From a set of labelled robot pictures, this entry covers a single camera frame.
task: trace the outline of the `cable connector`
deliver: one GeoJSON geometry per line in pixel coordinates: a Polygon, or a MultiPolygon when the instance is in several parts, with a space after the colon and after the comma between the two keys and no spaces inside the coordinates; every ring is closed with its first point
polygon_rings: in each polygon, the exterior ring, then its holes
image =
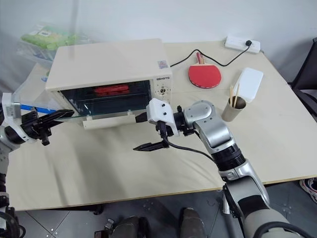
{"type": "Polygon", "coordinates": [[[252,45],[252,41],[247,40],[247,41],[246,41],[246,46],[250,46],[250,45],[252,45]]]}

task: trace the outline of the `white wall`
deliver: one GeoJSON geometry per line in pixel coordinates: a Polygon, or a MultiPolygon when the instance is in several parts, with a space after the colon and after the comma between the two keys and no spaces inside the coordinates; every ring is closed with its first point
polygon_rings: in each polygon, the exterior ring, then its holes
{"type": "MultiPolygon", "coordinates": [[[[292,81],[312,38],[316,0],[79,0],[76,24],[98,41],[158,37],[165,42],[261,42],[273,65],[292,81]]],[[[15,90],[33,63],[15,55],[19,37],[38,21],[70,26],[76,0],[0,0],[0,89],[15,90]]]]}

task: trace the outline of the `ping pong paddle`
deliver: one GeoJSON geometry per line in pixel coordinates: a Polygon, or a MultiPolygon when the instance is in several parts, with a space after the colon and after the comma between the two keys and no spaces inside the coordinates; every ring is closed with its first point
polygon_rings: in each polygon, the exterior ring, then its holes
{"type": "Polygon", "coordinates": [[[200,88],[213,88],[221,81],[219,69],[212,64],[205,63],[203,56],[197,52],[198,63],[188,69],[189,80],[200,88]]]}

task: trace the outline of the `toaster oven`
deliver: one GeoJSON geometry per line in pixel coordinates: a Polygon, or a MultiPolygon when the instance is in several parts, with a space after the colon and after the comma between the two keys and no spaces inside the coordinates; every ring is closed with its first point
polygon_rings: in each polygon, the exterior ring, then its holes
{"type": "Polygon", "coordinates": [[[66,46],[46,90],[75,116],[113,120],[144,112],[152,98],[170,103],[172,72],[160,39],[66,46]]]}

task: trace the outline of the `transparent plastic box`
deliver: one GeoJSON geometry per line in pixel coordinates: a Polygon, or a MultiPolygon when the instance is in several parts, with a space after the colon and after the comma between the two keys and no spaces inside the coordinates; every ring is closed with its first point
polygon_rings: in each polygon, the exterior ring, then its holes
{"type": "Polygon", "coordinates": [[[70,33],[49,23],[39,23],[21,36],[17,53],[50,68],[58,47],[89,43],[92,41],[84,34],[70,33]]]}

